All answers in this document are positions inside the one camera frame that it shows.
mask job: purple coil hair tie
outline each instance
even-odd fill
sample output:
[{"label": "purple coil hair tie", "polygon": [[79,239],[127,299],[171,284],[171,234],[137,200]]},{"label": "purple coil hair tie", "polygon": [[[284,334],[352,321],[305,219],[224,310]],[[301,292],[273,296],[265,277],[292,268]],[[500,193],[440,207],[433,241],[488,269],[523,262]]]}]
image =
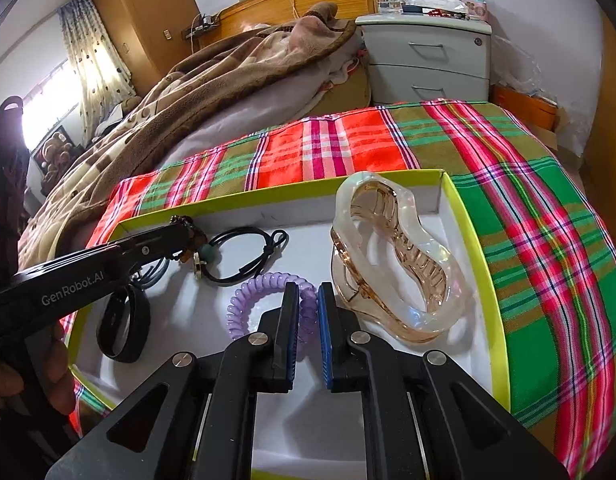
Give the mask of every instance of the purple coil hair tie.
[{"label": "purple coil hair tie", "polygon": [[305,345],[310,340],[317,325],[317,293],[314,285],[296,274],[267,272],[242,283],[230,299],[226,326],[233,341],[248,333],[248,316],[255,303],[273,292],[283,292],[288,282],[299,286],[297,343]]}]

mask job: human hand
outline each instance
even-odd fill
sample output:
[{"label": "human hand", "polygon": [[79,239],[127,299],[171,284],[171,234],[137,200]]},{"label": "human hand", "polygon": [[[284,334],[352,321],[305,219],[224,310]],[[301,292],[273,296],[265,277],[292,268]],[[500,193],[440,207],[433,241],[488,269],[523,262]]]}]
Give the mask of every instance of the human hand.
[{"label": "human hand", "polygon": [[[46,357],[44,371],[52,383],[47,396],[51,406],[64,415],[74,410],[74,378],[68,370],[68,349],[61,341],[64,329],[59,322],[53,327],[53,343]],[[0,408],[5,405],[5,397],[21,393],[24,382],[21,376],[8,365],[0,362]]]}]

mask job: window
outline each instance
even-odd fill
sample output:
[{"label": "window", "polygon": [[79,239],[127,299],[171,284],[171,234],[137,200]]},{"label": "window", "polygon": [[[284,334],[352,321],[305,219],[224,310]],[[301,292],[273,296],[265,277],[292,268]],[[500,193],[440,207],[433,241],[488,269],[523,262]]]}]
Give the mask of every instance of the window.
[{"label": "window", "polygon": [[82,85],[78,76],[64,61],[24,98],[24,141],[34,150],[44,136],[78,105]]}]

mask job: white hair clip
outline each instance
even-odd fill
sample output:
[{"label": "white hair clip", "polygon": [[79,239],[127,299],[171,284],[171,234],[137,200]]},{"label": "white hair clip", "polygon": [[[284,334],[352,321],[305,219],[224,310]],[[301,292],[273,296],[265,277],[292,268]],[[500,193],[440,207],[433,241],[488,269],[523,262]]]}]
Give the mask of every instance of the white hair clip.
[{"label": "white hair clip", "polygon": [[[370,222],[389,238],[402,267],[421,288],[425,311],[403,301],[385,271],[368,261],[353,218]],[[410,343],[434,339],[461,316],[464,275],[450,251],[421,226],[409,189],[369,171],[349,176],[337,191],[330,234],[332,281],[348,309]]]}]

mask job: silver rivet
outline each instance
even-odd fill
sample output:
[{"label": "silver rivet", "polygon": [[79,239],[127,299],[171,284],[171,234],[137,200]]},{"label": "silver rivet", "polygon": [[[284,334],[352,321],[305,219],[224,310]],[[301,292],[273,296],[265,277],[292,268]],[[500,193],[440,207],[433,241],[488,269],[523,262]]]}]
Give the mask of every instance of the silver rivet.
[{"label": "silver rivet", "polygon": [[365,345],[370,341],[370,334],[363,330],[357,330],[352,333],[350,340],[356,345]]},{"label": "silver rivet", "polygon": [[268,336],[263,332],[253,332],[248,336],[248,342],[251,345],[265,345],[268,342]]},{"label": "silver rivet", "polygon": [[439,350],[433,350],[431,352],[428,352],[426,358],[428,359],[428,362],[430,364],[435,366],[441,366],[446,362],[446,354],[440,352]]},{"label": "silver rivet", "polygon": [[184,366],[188,366],[192,362],[192,355],[188,352],[179,352],[175,354],[172,358],[172,364],[174,364],[177,368],[183,368]]}]

